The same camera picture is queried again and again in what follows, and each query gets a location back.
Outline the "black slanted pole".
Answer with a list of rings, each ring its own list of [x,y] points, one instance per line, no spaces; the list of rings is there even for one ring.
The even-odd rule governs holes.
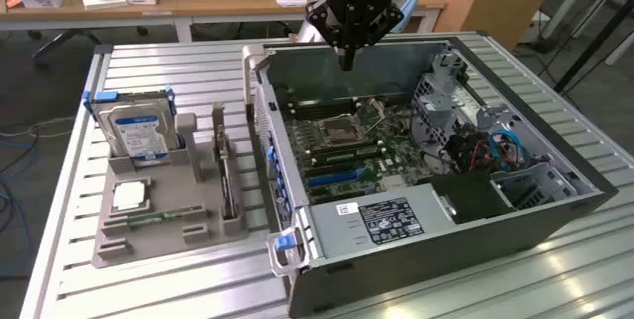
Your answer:
[[[594,37],[594,40],[590,42],[588,48],[584,50],[582,54],[574,61],[574,64],[568,69],[566,73],[564,74],[561,80],[557,82],[553,90],[557,93],[561,93],[570,81],[573,80],[576,74],[582,69],[584,65],[589,62],[590,57],[596,54],[601,46],[604,45],[606,39],[610,37],[616,29],[618,28],[620,24],[634,11],[634,0],[626,0],[621,9],[616,12],[613,18],[609,20],[609,23],[602,28],[600,34]]]

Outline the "long black expansion slot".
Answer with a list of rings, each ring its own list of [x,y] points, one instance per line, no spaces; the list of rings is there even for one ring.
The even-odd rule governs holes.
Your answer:
[[[343,162],[319,167],[309,167],[302,170],[305,177],[317,177],[321,175],[335,174],[341,172],[351,172],[361,168],[374,168],[376,161],[373,159],[361,160],[358,162]]]
[[[349,184],[331,184],[331,185],[319,185],[317,187],[310,187],[309,195],[311,198],[318,197],[334,197],[347,193],[366,193],[368,186],[359,185],[357,183]]]

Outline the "metal socket cover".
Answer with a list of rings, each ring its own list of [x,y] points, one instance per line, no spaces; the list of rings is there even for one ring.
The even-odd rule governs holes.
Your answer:
[[[370,98],[355,112],[355,121],[363,135],[369,134],[386,119],[386,106],[381,99]]]

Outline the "green RAM stick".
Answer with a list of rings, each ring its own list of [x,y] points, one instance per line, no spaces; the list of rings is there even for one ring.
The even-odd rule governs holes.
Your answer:
[[[173,220],[181,220],[182,218],[183,214],[181,212],[161,212],[130,217],[126,222],[130,226],[147,226],[162,224]]]

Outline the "black RAM slot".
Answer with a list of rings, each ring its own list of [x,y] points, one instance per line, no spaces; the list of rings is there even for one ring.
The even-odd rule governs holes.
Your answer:
[[[354,148],[347,150],[330,151],[319,154],[313,154],[310,163],[313,166],[333,165],[342,162],[354,162],[382,156],[384,148],[378,146]]]
[[[355,107],[350,105],[303,105],[294,108],[290,114],[295,119],[326,119],[342,114],[355,113]]]
[[[311,148],[311,149],[305,150],[305,154],[314,155],[314,154],[322,154],[322,153],[329,153],[329,152],[335,152],[335,151],[347,151],[347,150],[366,148],[366,147],[372,147],[377,145],[378,145],[378,141],[372,139],[370,141],[353,142],[353,143],[341,144],[341,145],[330,145],[321,148]]]
[[[289,108],[330,108],[330,107],[342,107],[342,108],[354,108],[355,101],[351,98],[339,98],[339,99],[305,99],[297,100],[293,99],[286,103]]]

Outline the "green motherboard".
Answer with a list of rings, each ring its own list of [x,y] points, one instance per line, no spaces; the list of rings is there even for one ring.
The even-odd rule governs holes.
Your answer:
[[[449,170],[440,157],[429,155],[416,143],[413,138],[413,129],[417,126],[416,110],[410,103],[404,102],[398,97],[389,96],[370,96],[368,98],[351,99],[355,101],[355,111],[369,101],[370,98],[381,99],[386,106],[386,119],[380,126],[366,135],[362,132],[362,141],[377,140],[378,147],[384,148],[382,156],[372,158],[376,161],[374,168],[363,168],[363,176],[358,180],[339,182],[334,184],[359,184],[368,186],[366,193],[347,193],[334,197],[311,198],[309,195],[310,187],[307,186],[307,179],[302,175],[302,170],[313,166],[310,163],[311,155],[305,154],[305,150],[311,148],[321,148],[330,145],[349,144],[351,142],[329,144],[325,142],[321,130],[318,128],[318,121],[323,119],[295,119],[290,114],[294,108],[283,111],[285,126],[287,136],[290,138],[290,147],[294,152],[294,158],[302,177],[302,184],[305,186],[306,194],[310,203],[314,205],[329,203],[337,200],[345,200],[363,195],[377,194],[385,192],[381,180],[384,177],[401,174],[406,179],[409,186],[418,185],[424,179],[430,176],[441,175]]]

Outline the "black graphics card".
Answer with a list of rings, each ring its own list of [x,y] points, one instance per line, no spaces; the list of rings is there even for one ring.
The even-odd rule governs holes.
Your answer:
[[[214,104],[213,107],[213,124],[214,124],[214,153],[218,163],[218,170],[221,174],[222,184],[222,216],[225,220],[233,220],[238,218],[238,200],[237,190],[234,187],[234,175],[233,175],[233,152],[231,144],[229,141],[226,126],[225,126],[225,105],[221,103]]]

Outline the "low metal disk bay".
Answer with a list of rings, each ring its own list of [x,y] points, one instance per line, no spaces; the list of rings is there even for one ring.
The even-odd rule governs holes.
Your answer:
[[[546,162],[521,171],[498,171],[490,176],[512,206],[518,210],[580,195],[564,174]]]

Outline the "CPU socket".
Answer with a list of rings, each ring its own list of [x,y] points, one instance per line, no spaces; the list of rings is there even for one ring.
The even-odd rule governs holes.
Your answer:
[[[363,135],[351,114],[343,114],[319,120],[317,126],[321,130],[325,142],[329,144],[357,142],[362,140]]]

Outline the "silver CPU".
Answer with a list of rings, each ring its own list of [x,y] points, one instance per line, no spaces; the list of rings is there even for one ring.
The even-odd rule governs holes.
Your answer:
[[[146,187],[145,182],[121,183],[115,188],[113,207],[118,211],[139,208],[146,201]]]

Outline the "black office chair base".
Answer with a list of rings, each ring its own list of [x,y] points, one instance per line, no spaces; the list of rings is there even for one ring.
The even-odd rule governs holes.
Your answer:
[[[62,32],[53,40],[50,40],[42,48],[31,56],[34,67],[38,71],[47,71],[50,69],[48,63],[44,61],[44,57],[58,49],[63,44],[71,41],[77,36],[83,36],[94,45],[101,45],[102,41],[97,35],[85,29],[69,29]]]

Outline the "open black PC case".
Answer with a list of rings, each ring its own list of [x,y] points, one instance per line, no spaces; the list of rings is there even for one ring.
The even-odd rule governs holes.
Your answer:
[[[468,90],[482,103],[477,131],[456,134],[440,157],[449,170],[424,179],[441,199],[456,228],[422,240],[326,258],[317,235],[283,111],[305,99],[398,97],[413,105],[422,74],[444,44],[468,63]],[[430,34],[386,40],[366,48],[350,71],[323,43],[265,42],[245,47],[245,88],[255,127],[255,161],[271,217],[267,251],[286,284],[294,318],[394,291],[424,280],[537,247],[568,223],[617,196],[614,183],[582,149],[606,138],[540,77],[490,38]],[[492,174],[550,163],[580,195],[516,209]],[[274,240],[293,235],[297,246],[275,251]]]

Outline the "hard disk with blue carrier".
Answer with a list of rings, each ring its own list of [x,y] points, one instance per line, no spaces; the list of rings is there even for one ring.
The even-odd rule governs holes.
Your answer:
[[[169,153],[185,147],[175,128],[175,92],[171,86],[139,93],[83,92],[83,106],[102,129],[113,157],[129,157],[135,166],[166,163]]]

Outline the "tall metal drive cage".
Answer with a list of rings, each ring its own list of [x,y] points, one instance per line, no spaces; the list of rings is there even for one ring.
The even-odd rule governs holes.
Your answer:
[[[413,138],[422,150],[441,157],[456,134],[477,131],[482,103],[468,90],[468,63],[458,48],[446,43],[433,57],[430,71],[422,74],[413,95],[417,110]]]

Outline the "grey power supply unit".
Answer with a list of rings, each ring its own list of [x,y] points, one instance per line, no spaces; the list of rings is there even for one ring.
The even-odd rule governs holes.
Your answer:
[[[314,205],[310,213],[329,259],[402,245],[456,228],[448,203],[430,184]]]

